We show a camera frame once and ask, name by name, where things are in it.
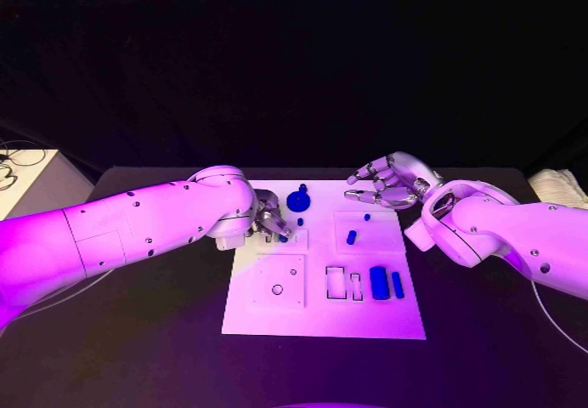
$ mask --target round hole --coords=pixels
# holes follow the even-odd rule
[[[273,287],[273,294],[280,295],[285,291],[283,285],[274,285]]]

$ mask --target white board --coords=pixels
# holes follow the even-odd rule
[[[397,212],[347,200],[344,180],[250,182],[256,189],[279,195],[295,236],[283,243],[267,242],[256,234],[237,249],[223,333],[424,340]],[[312,204],[305,212],[293,212],[286,199],[303,183]],[[370,190],[372,183],[362,181],[354,188]],[[303,226],[298,225],[299,218],[305,219]],[[351,230],[358,233],[354,245],[348,244]],[[387,268],[388,300],[372,298],[374,266]],[[328,267],[345,270],[347,298],[328,298]],[[404,298],[396,297],[393,272],[401,275]],[[341,272],[336,279],[332,284],[341,295]]]

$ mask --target small blue piece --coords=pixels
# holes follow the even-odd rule
[[[384,268],[383,266],[375,266],[374,268],[371,268],[371,281],[372,297],[377,300],[390,299],[387,268]]]
[[[349,231],[349,235],[348,235],[348,244],[354,245],[357,243],[357,237],[358,237],[358,233],[351,230]]]
[[[396,294],[400,299],[406,297],[406,291],[403,290],[401,274],[393,272],[393,284],[396,285]]]
[[[299,191],[290,193],[286,199],[286,205],[295,213],[302,213],[311,207],[311,196],[308,194],[308,185],[302,184]]]

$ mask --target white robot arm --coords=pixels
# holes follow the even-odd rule
[[[0,329],[44,296],[211,236],[220,250],[254,232],[290,236],[279,199],[236,167],[0,222]]]
[[[348,183],[364,178],[374,178],[377,191],[349,190],[348,199],[394,209],[423,202],[421,218],[404,232],[423,251],[437,245],[470,268],[495,255],[528,279],[588,299],[588,211],[521,205],[481,181],[446,183],[404,152],[364,166]]]

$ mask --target blue cylinder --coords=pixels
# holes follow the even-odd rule
[[[358,237],[358,233],[351,230],[349,231],[349,235],[348,235],[348,244],[354,245],[357,243],[357,237]]]
[[[393,272],[393,285],[396,286],[397,298],[403,299],[406,297],[406,291],[403,290],[401,274]]]
[[[374,268],[371,268],[371,282],[372,297],[377,300],[390,299],[387,268],[384,268],[383,266],[375,266]]]

